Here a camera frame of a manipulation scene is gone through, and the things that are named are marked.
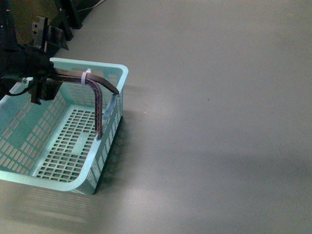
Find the gray tabletop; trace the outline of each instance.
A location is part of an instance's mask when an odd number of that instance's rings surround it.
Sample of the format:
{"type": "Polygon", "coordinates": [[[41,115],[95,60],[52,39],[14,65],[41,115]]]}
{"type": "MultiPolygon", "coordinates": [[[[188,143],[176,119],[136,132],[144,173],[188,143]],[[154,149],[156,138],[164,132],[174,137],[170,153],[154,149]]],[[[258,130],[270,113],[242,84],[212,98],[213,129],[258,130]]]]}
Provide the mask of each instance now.
{"type": "Polygon", "coordinates": [[[95,195],[0,181],[2,234],[309,234],[312,3],[108,0],[57,57],[124,64],[95,195]]]}

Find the black cable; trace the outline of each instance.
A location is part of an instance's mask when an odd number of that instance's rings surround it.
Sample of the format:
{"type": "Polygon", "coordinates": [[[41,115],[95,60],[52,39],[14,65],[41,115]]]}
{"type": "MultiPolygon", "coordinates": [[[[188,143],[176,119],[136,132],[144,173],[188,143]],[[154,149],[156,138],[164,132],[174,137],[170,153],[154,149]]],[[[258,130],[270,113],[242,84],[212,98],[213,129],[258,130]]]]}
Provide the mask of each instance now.
{"type": "Polygon", "coordinates": [[[12,96],[12,97],[14,97],[14,96],[20,96],[20,95],[22,95],[22,94],[24,94],[24,93],[27,93],[27,92],[28,92],[29,90],[31,90],[35,85],[38,85],[38,84],[40,84],[40,83],[42,83],[42,82],[44,82],[44,81],[46,81],[46,80],[47,80],[47,78],[43,78],[43,79],[41,79],[41,80],[38,80],[38,81],[35,81],[35,82],[29,84],[27,88],[25,88],[23,91],[21,91],[21,92],[18,93],[18,94],[12,94],[12,93],[10,93],[10,91],[7,90],[6,87],[5,87],[5,85],[2,83],[2,79],[0,79],[0,88],[1,88],[1,89],[3,90],[3,92],[4,92],[6,95],[8,95],[8,96],[12,96]]]}

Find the white zip tie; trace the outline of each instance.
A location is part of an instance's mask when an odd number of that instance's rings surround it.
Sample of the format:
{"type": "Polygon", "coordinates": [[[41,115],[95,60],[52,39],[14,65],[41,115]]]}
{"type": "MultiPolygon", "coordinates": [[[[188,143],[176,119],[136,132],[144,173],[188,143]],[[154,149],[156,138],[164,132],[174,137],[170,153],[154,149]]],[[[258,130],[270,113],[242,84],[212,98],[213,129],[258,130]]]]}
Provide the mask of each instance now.
{"type": "Polygon", "coordinates": [[[87,73],[91,73],[91,69],[90,68],[88,68],[87,71],[82,73],[82,76],[81,76],[81,83],[82,84],[86,84],[85,82],[86,82],[87,73]]]}

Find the plastic basket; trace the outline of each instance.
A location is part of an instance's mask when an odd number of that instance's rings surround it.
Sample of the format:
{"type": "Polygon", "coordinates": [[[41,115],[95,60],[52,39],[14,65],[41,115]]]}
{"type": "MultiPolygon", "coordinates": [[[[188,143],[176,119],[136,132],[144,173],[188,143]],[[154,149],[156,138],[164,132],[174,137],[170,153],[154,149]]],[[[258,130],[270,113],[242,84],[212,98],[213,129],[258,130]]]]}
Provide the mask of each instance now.
{"type": "MultiPolygon", "coordinates": [[[[0,179],[59,191],[92,194],[97,186],[122,116],[123,65],[52,58],[54,67],[92,69],[109,80],[119,95],[103,92],[103,137],[96,138],[94,92],[63,83],[53,101],[32,104],[30,95],[0,101],[0,179]]],[[[25,88],[17,83],[12,93],[25,88]]]]}

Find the dark machinery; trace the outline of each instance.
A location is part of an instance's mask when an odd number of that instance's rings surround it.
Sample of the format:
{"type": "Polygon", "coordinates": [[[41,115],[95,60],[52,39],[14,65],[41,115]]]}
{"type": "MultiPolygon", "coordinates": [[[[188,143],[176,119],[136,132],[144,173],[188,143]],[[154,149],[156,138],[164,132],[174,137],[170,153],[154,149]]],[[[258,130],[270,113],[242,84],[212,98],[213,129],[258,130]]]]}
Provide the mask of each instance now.
{"type": "Polygon", "coordinates": [[[9,96],[29,92],[31,102],[40,105],[40,100],[53,100],[63,82],[89,85],[95,92],[96,131],[101,137],[102,92],[98,83],[114,94],[119,94],[119,91],[109,81],[90,72],[55,69],[46,54],[46,46],[47,43],[52,43],[68,49],[64,32],[50,26],[49,20],[43,17],[33,23],[32,29],[34,45],[18,44],[9,2],[0,0],[0,88],[9,96]],[[27,88],[18,94],[10,93],[6,86],[9,80],[22,81],[27,77],[33,77],[27,88]]]}

